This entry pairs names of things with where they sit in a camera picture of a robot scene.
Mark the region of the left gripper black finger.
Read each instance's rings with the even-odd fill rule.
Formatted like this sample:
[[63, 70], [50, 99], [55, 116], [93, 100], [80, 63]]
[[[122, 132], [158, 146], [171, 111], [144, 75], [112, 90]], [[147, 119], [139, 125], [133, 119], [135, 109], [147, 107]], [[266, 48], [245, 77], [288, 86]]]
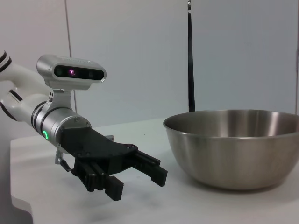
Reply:
[[168, 171], [160, 167], [160, 160], [141, 151], [126, 156], [124, 164], [134, 168], [151, 178], [151, 180], [160, 187], [166, 183]]
[[110, 176], [94, 161], [75, 159], [72, 174], [78, 177], [89, 192], [105, 190], [112, 200], [119, 201], [122, 197], [123, 182], [115, 176]]

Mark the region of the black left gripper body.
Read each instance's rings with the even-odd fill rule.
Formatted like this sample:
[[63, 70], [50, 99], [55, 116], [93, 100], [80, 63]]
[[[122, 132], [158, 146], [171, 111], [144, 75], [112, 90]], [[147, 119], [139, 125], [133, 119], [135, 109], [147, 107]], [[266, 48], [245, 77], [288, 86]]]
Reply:
[[65, 129], [61, 146], [83, 162], [95, 162], [108, 175], [120, 173], [135, 165], [138, 147], [109, 140], [92, 128]]

